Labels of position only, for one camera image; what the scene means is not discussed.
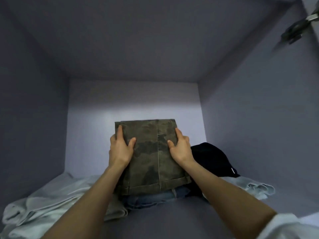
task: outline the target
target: folded denim jeans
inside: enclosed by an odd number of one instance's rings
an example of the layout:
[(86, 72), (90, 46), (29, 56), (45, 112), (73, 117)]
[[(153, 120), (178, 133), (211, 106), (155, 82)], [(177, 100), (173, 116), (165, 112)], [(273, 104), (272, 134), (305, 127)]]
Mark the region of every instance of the folded denim jeans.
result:
[(127, 195), (121, 198), (124, 207), (128, 210), (139, 210), (149, 208), (161, 203), (174, 201), (176, 199), (185, 198), (190, 192), (190, 189), (184, 185), (175, 189), (166, 190), (159, 194), (147, 194), (147, 195)]
[(130, 164), (116, 186), (119, 195), (158, 194), (191, 182), (189, 175), (173, 160), (167, 140), (177, 144), (174, 119), (121, 121), (126, 144), (136, 137)]

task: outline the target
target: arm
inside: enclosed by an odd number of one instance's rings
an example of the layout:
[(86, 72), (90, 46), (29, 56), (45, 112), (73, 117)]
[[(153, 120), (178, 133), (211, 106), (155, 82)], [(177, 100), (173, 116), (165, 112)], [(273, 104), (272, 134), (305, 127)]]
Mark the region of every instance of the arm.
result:
[(42, 239), (96, 238), (103, 224), (108, 204), (123, 170), (129, 164), (136, 139), (128, 146), (122, 126), (111, 137), (109, 166), (95, 184), (44, 234)]
[(255, 239), (277, 214), (246, 191), (215, 176), (193, 158), (189, 137), (176, 128), (178, 143), (168, 146), (174, 160), (189, 173), (237, 239)]

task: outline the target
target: person's right arm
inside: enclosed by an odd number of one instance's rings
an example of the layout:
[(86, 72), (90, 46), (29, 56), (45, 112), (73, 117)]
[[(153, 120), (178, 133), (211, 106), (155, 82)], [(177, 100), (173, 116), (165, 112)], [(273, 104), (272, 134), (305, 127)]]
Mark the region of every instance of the person's right arm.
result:
[(277, 214), (249, 193), (215, 176), (193, 158), (189, 137), (176, 128), (178, 143), (168, 146), (174, 160), (194, 179), (237, 239), (255, 239)]

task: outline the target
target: white back wall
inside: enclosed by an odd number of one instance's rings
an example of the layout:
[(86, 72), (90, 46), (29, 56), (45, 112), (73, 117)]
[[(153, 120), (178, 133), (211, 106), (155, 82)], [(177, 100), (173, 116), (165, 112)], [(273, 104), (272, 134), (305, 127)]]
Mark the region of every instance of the white back wall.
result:
[(175, 119), (191, 145), (206, 141), (196, 83), (71, 80), (65, 170), (101, 174), (115, 121)]

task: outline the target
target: gray folded pants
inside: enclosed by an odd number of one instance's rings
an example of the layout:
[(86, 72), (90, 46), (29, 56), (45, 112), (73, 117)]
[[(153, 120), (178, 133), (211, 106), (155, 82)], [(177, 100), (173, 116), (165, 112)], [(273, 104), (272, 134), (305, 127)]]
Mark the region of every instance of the gray folded pants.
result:
[(136, 137), (130, 164), (115, 192), (120, 195), (156, 194), (191, 182), (189, 175), (173, 160), (167, 140), (177, 144), (174, 119), (121, 121), (126, 144)]

